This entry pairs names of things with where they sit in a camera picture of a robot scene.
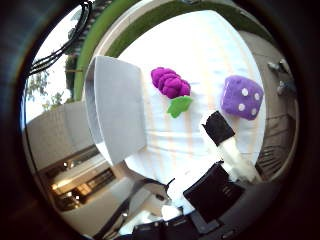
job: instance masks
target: floor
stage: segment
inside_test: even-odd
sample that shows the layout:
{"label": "floor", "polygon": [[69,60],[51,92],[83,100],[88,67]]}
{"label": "floor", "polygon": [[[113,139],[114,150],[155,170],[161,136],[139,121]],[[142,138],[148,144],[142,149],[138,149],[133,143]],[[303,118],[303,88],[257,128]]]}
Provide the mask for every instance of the floor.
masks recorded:
{"label": "floor", "polygon": [[256,167],[265,180],[279,172],[285,162],[290,161],[296,138],[297,113],[295,96],[278,95],[280,81],[292,81],[288,74],[275,73],[268,62],[277,63],[284,56],[266,40],[254,34],[239,31],[257,62],[263,79],[267,106],[267,124],[263,147]]}

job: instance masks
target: tree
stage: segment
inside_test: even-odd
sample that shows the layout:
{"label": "tree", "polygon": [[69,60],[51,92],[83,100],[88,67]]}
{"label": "tree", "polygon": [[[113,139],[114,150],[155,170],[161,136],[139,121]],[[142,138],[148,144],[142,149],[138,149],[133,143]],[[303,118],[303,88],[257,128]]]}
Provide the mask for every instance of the tree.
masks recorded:
{"label": "tree", "polygon": [[44,70],[29,77],[27,86],[27,99],[35,100],[34,94],[38,92],[40,96],[47,96],[46,87],[48,85],[49,72]]}
{"label": "tree", "polygon": [[50,100],[47,100],[46,103],[42,104],[43,111],[49,111],[61,106],[63,93],[57,92],[55,95],[51,96]]}

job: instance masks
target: purple plush dice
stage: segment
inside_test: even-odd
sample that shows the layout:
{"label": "purple plush dice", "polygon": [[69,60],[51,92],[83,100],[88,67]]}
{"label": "purple plush dice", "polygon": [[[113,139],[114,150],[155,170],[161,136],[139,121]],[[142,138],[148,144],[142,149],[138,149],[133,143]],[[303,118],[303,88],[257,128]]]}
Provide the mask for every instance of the purple plush dice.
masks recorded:
{"label": "purple plush dice", "polygon": [[230,76],[225,80],[221,108],[226,113],[254,120],[263,95],[263,89],[256,82],[242,76]]}

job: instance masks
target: white plastic part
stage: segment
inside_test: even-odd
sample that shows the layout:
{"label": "white plastic part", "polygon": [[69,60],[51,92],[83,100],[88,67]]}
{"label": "white plastic part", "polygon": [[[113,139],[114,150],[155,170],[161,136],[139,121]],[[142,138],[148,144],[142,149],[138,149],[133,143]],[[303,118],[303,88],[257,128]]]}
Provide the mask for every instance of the white plastic part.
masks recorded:
{"label": "white plastic part", "polygon": [[161,208],[161,214],[164,221],[169,221],[170,219],[180,216],[182,213],[175,206],[163,205]]}
{"label": "white plastic part", "polygon": [[226,139],[219,146],[216,146],[208,136],[202,124],[205,124],[209,116],[214,111],[207,112],[201,119],[199,130],[203,141],[214,158],[220,158],[224,161],[222,167],[229,174],[230,180],[237,179],[241,181],[261,181],[261,177],[252,162],[241,156],[234,137]]}

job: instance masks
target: black strap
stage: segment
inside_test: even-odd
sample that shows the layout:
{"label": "black strap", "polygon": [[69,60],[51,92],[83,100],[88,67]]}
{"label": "black strap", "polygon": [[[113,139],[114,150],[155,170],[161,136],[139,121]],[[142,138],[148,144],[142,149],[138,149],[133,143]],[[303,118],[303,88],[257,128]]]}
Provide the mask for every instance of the black strap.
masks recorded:
{"label": "black strap", "polygon": [[129,196],[121,203],[121,205],[117,208],[117,210],[114,212],[114,214],[109,218],[109,220],[106,222],[105,225],[99,230],[97,234],[93,236],[94,239],[100,240],[103,238],[103,236],[110,231],[112,226],[116,223],[117,219],[121,216],[121,214],[127,212],[130,207],[130,202],[132,197],[146,184],[157,184],[161,185],[163,187],[166,187],[165,184],[162,184],[156,180],[150,179],[150,178],[144,178],[141,179],[133,185],[131,192]]}

